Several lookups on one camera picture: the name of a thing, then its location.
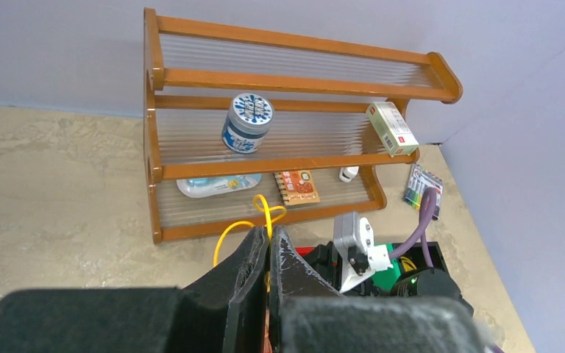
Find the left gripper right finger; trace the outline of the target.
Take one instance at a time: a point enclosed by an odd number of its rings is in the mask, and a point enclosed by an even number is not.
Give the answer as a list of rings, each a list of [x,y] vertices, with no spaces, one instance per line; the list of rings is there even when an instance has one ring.
[[[442,297],[348,297],[299,256],[275,226],[269,340],[275,352],[484,352],[463,305]]]

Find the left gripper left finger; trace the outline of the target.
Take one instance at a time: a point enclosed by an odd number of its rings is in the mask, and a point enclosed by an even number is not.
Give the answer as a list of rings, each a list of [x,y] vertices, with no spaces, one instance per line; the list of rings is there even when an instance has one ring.
[[[185,288],[44,288],[0,300],[0,352],[261,352],[269,239],[257,227]]]

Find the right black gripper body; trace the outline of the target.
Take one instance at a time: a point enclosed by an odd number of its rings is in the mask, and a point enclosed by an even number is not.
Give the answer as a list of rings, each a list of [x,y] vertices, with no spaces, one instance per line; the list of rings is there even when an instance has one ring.
[[[341,256],[332,243],[319,244],[304,256],[304,260],[335,289],[341,288],[341,268],[338,266]],[[375,285],[371,278],[356,285],[344,293],[345,296],[374,296]]]

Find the red plastic bin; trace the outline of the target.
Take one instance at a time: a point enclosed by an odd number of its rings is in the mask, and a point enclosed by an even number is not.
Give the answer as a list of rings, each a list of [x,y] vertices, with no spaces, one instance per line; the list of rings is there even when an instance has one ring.
[[[302,256],[302,257],[304,257],[304,256],[306,256],[307,254],[311,253],[314,249],[315,249],[314,247],[310,247],[310,246],[306,246],[306,247],[296,247],[296,248],[295,248],[296,252],[297,252],[300,256]]]

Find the green plastic bin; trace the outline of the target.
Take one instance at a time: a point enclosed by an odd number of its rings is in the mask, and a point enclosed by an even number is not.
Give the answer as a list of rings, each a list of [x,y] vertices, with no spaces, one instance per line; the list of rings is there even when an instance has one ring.
[[[374,285],[385,291],[391,291],[402,274],[398,258],[391,258],[391,264],[391,268],[384,271],[376,271],[371,277]]]

